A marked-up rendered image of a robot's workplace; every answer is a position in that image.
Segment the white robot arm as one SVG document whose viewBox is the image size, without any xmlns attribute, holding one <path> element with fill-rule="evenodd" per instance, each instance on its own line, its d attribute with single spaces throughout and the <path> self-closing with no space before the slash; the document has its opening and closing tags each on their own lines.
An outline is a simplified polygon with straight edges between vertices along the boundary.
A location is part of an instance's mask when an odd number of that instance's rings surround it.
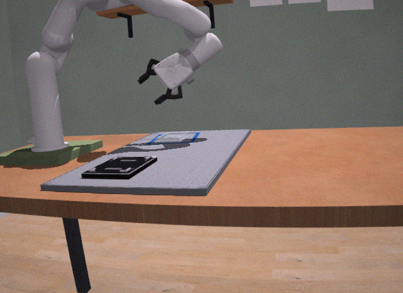
<svg viewBox="0 0 403 293">
<path fill-rule="evenodd" d="M 69 147 L 69 143 L 64 142 L 56 77 L 72 47 L 71 33 L 84 7 L 106 11 L 131 3 L 156 18 L 165 18 L 183 27 L 193 45 L 185 50 L 180 48 L 179 54 L 189 62 L 193 72 L 222 50 L 220 40 L 209 33 L 208 16 L 182 0 L 59 0 L 43 29 L 41 50 L 31 54 L 25 64 L 34 131 L 34 136 L 28 139 L 29 144 L 33 143 L 31 151 Z"/>
</svg>

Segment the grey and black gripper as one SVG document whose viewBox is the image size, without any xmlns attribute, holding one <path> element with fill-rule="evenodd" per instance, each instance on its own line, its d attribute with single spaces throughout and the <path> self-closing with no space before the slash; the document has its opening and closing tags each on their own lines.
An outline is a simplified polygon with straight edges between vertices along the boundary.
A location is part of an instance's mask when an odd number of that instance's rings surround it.
<svg viewBox="0 0 403 293">
<path fill-rule="evenodd" d="M 152 69 L 153 64 L 155 64 L 154 69 Z M 161 104 L 166 99 L 175 100 L 182 98 L 181 86 L 193 75 L 193 69 L 181 54 L 176 53 L 161 62 L 150 59 L 146 73 L 139 77 L 139 84 L 149 79 L 149 76 L 154 75 L 156 75 L 167 88 L 166 94 L 163 94 L 154 101 L 157 105 Z M 178 90 L 178 94 L 172 95 L 171 93 L 176 90 Z"/>
</svg>

